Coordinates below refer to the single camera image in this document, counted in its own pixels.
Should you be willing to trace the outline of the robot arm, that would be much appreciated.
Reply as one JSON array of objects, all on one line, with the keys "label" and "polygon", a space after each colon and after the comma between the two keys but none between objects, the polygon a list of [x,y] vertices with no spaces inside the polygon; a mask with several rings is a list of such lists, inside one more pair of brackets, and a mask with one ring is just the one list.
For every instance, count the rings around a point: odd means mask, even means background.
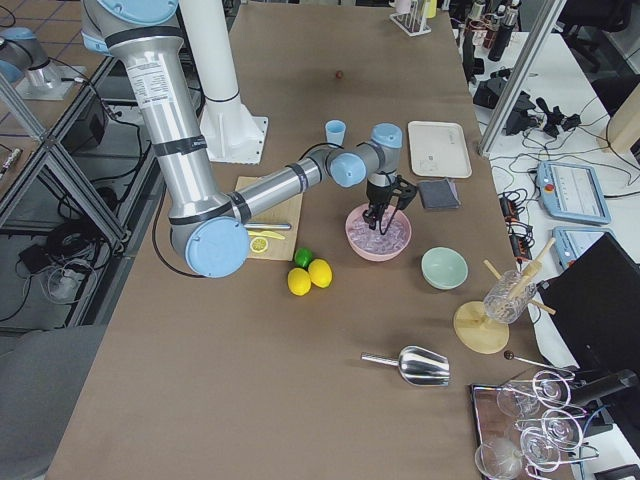
[{"label": "robot arm", "polygon": [[218,1],[86,1],[82,35],[126,69],[172,198],[171,244],[197,275],[238,270],[249,253],[247,222],[324,179],[365,183],[372,227],[400,188],[402,132],[382,123],[351,150],[317,146],[247,187],[219,189],[213,162],[258,154],[267,121],[241,101]]},{"label": "robot arm", "polygon": [[25,100],[61,101],[71,88],[36,35],[26,27],[1,31],[1,74]]}]

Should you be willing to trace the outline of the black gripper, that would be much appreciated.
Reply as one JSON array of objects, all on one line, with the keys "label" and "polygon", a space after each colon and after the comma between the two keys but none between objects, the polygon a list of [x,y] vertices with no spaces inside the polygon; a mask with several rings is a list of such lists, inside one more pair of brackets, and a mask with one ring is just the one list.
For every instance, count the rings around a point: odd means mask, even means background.
[{"label": "black gripper", "polygon": [[376,230],[384,216],[384,210],[391,201],[395,176],[392,174],[374,173],[367,178],[366,195],[369,205],[362,213],[362,218],[369,229]]}]

